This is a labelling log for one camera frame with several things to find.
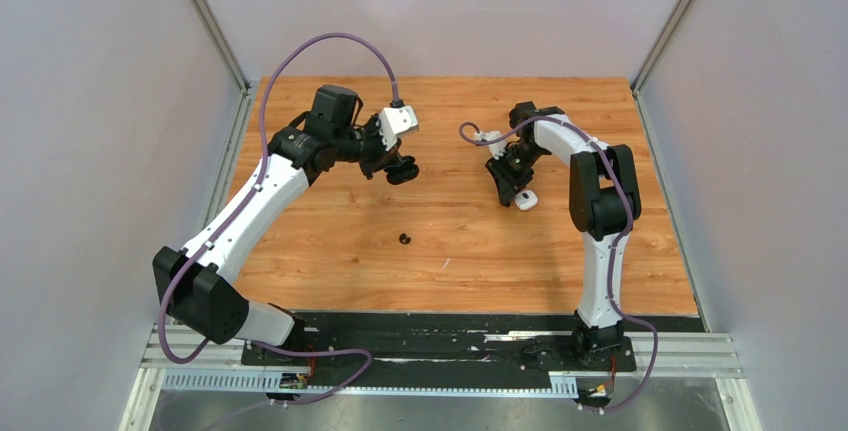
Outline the white earbud charging case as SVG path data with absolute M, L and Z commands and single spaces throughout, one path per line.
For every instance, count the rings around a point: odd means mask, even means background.
M 529 211 L 538 205 L 539 198 L 534 191 L 525 189 L 516 194 L 513 202 L 520 211 Z

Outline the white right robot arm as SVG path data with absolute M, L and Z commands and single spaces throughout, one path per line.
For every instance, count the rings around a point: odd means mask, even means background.
M 567 165 L 569 215 L 584 243 L 584 277 L 564 352 L 580 366 L 596 368 L 624 345 L 624 319 L 615 297 L 624 249 L 641 213 L 632 150 L 589 135 L 557 107 L 523 102 L 509 117 L 507 133 L 477 130 L 473 139 L 490 151 L 485 167 L 504 207 L 529 210 L 537 204 L 528 185 L 540 157 L 552 155 Z

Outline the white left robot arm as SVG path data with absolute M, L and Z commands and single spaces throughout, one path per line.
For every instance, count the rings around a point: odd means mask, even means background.
M 312 106 L 273 135 L 250 178 L 222 211 L 179 249 L 162 247 L 152 268 L 164 316 L 205 343 L 260 341 L 283 364 L 298 362 L 306 337 L 286 310 L 249 300 L 234 283 L 250 253 L 279 215 L 337 163 L 355 163 L 393 185 L 418 167 L 400 153 L 402 136 L 419 128 L 413 108 L 394 101 L 359 125 L 363 102 L 348 88 L 323 85 Z

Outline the black earbud case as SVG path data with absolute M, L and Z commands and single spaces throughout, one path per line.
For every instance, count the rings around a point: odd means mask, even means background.
M 420 168 L 413 156 L 399 156 L 398 160 L 384 168 L 386 180 L 391 185 L 401 185 L 418 177 Z

